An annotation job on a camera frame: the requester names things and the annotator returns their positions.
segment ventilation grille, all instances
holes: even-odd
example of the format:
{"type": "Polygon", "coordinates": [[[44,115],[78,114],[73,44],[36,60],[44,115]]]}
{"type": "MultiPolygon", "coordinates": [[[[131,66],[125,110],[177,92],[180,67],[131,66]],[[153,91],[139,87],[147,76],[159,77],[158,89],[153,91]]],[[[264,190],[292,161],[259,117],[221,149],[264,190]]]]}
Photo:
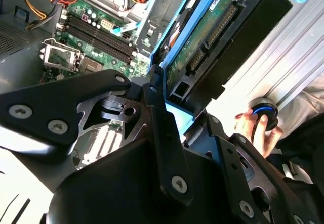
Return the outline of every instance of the ventilation grille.
{"type": "Polygon", "coordinates": [[[0,55],[21,47],[35,37],[4,21],[0,21],[0,55]]]}

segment knob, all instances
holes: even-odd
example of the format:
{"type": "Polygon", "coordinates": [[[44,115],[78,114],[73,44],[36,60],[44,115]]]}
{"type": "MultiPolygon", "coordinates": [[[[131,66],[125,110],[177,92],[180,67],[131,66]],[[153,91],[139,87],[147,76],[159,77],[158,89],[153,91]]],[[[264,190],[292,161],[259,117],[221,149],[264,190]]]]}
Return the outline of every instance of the knob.
{"type": "Polygon", "coordinates": [[[268,117],[266,131],[274,129],[278,125],[278,108],[277,105],[268,98],[257,98],[249,102],[249,108],[253,110],[254,114],[258,115],[257,123],[262,115],[268,117]]]}

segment black metal bracket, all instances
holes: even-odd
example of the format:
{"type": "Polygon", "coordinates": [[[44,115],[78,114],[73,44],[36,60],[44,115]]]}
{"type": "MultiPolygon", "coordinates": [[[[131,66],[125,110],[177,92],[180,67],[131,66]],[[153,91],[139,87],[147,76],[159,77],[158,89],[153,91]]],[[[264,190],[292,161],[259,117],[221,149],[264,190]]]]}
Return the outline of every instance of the black metal bracket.
{"type": "Polygon", "coordinates": [[[121,73],[105,70],[2,94],[1,130],[25,137],[1,147],[52,164],[62,162],[80,135],[119,120],[124,123],[124,144],[138,138],[150,142],[152,190],[158,204],[172,210],[189,206],[192,181],[175,119],[166,111],[163,71],[153,66],[150,76],[151,82],[138,88],[121,73]]]}
{"type": "Polygon", "coordinates": [[[232,221],[239,219],[249,223],[268,223],[254,203],[235,145],[224,138],[221,122],[216,117],[207,115],[202,133],[189,149],[211,157],[221,170],[228,205],[237,218],[232,221]]]}
{"type": "Polygon", "coordinates": [[[250,189],[261,187],[271,197],[270,207],[275,223],[321,223],[318,217],[309,211],[281,177],[274,172],[270,164],[247,138],[240,134],[233,134],[229,140],[256,172],[249,182],[250,189]]]}
{"type": "Polygon", "coordinates": [[[105,70],[2,94],[1,127],[32,139],[28,150],[25,138],[6,132],[16,141],[2,141],[2,147],[60,161],[72,151],[95,103],[129,87],[121,73],[105,70]]]}
{"type": "Polygon", "coordinates": [[[227,141],[223,137],[220,121],[207,115],[203,130],[189,149],[212,157],[221,168],[234,215],[247,221],[249,216],[242,205],[248,204],[253,210],[250,222],[296,223],[296,219],[300,218],[305,223],[309,220],[319,223],[247,138],[234,134],[227,141]],[[245,171],[247,165],[252,168],[253,174],[245,171]],[[261,188],[269,197],[269,212],[255,204],[255,196],[251,194],[255,188],[261,188]]]}

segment motherboard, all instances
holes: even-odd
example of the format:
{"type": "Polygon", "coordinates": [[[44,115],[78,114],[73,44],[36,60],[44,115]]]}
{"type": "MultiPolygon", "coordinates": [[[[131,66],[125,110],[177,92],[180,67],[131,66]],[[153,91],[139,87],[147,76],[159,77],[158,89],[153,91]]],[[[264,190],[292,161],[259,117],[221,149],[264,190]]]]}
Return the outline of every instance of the motherboard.
{"type": "Polygon", "coordinates": [[[41,83],[106,69],[117,70],[128,79],[146,76],[148,61],[132,47],[132,32],[112,33],[126,24],[122,18],[85,0],[67,5],[54,38],[44,42],[41,58],[46,69],[41,83]],[[69,57],[73,50],[80,55],[69,57]]]}

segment blue plastic frame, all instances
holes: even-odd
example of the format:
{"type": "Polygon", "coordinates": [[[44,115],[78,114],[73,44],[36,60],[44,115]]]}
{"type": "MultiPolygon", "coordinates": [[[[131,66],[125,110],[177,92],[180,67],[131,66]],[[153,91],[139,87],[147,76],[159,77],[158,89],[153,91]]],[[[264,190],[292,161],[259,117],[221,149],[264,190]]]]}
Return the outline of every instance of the blue plastic frame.
{"type": "MultiPolygon", "coordinates": [[[[303,3],[306,0],[295,0],[299,3],[303,3]]],[[[163,42],[164,38],[167,36],[169,30],[172,28],[173,23],[177,16],[179,15],[181,9],[185,6],[187,0],[183,0],[182,4],[180,5],[179,9],[176,11],[174,17],[168,24],[167,28],[165,29],[161,39],[158,41],[157,45],[155,46],[154,50],[152,51],[150,55],[150,60],[152,64],[152,58],[154,54],[156,53],[157,49],[161,46],[161,43],[163,42]]],[[[166,72],[167,69],[170,67],[171,63],[175,60],[176,56],[179,54],[180,50],[184,46],[184,44],[187,42],[188,38],[190,37],[191,33],[195,29],[196,25],[198,24],[199,20],[202,18],[202,16],[205,14],[207,9],[209,8],[210,4],[213,2],[213,0],[201,0],[193,12],[192,16],[190,17],[189,21],[187,22],[186,26],[182,30],[181,34],[179,35],[177,41],[175,42],[174,46],[171,48],[170,52],[167,54],[163,62],[160,64],[162,69],[166,72]]],[[[187,110],[184,110],[183,108],[179,107],[178,105],[168,101],[166,99],[166,91],[167,91],[167,74],[164,73],[164,97],[166,101],[166,107],[167,110],[174,114],[179,134],[184,134],[189,127],[194,123],[194,115],[191,112],[188,112],[187,110]]]]}

